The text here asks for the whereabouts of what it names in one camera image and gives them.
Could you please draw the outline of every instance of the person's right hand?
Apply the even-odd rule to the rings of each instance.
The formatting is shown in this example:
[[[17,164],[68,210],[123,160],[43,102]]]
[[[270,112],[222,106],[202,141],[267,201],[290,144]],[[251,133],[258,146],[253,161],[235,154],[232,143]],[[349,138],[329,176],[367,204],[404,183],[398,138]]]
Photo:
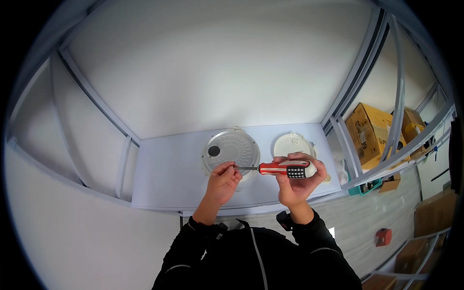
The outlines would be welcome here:
[[[311,161],[316,167],[317,172],[313,176],[303,179],[292,179],[283,174],[276,175],[280,187],[279,201],[290,210],[294,207],[298,207],[302,203],[307,204],[306,199],[308,196],[313,192],[316,186],[327,177],[324,163],[302,152],[289,153],[288,157],[276,156],[273,161],[283,162],[285,160],[294,159],[306,159]]]

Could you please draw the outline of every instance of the jacket sleeve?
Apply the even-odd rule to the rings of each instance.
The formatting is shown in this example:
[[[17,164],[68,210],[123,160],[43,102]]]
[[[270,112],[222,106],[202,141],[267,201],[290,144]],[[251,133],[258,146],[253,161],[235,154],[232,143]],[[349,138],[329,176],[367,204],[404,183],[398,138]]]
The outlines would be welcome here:
[[[190,217],[166,253],[152,289],[179,289],[191,284],[193,272],[216,232],[216,225],[198,224]]]
[[[311,261],[309,268],[312,275],[323,281],[331,281],[334,288],[362,288],[359,277],[343,257],[342,250],[316,211],[308,224],[294,224],[292,234],[304,255],[308,255]]]

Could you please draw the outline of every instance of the aluminum inner lid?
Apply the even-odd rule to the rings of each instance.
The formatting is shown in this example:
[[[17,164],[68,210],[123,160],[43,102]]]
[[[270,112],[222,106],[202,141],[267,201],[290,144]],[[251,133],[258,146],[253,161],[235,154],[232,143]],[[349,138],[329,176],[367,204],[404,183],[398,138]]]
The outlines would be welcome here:
[[[235,161],[241,167],[254,167],[259,163],[259,147],[256,142],[242,130],[224,131],[213,136],[205,146],[202,154],[203,167],[212,172],[219,164]],[[249,174],[251,170],[242,170]]]

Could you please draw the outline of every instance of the reflective stripe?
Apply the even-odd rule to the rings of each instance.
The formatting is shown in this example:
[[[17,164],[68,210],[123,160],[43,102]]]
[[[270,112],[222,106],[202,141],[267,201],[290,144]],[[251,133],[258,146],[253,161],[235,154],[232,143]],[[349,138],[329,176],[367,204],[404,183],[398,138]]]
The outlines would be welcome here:
[[[315,253],[315,252],[320,251],[320,250],[332,250],[332,251],[334,251],[335,253],[340,254],[339,252],[335,251],[334,249],[330,249],[330,248],[319,248],[319,249],[315,249],[314,251],[312,251],[312,252],[309,253],[309,254]]]
[[[187,268],[190,268],[189,265],[176,265],[176,266],[172,266],[171,268],[169,268],[168,271],[169,271],[169,270],[172,270],[172,269],[174,269],[174,268],[177,268],[177,267],[187,267]]]
[[[259,265],[261,266],[261,273],[263,274],[264,289],[267,290],[266,272],[264,271],[263,261],[261,260],[261,255],[259,254],[258,246],[256,245],[255,234],[253,233],[253,229],[250,228],[250,231],[251,237],[253,238],[253,244],[255,245],[256,254],[258,255]]]

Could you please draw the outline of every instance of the white plastic lid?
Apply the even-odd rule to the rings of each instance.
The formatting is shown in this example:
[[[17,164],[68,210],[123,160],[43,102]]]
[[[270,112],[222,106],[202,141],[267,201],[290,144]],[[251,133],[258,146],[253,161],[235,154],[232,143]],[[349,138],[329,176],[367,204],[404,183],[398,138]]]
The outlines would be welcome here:
[[[294,152],[303,152],[317,158],[317,149],[314,144],[295,132],[280,136],[274,144],[274,156],[287,156]]]

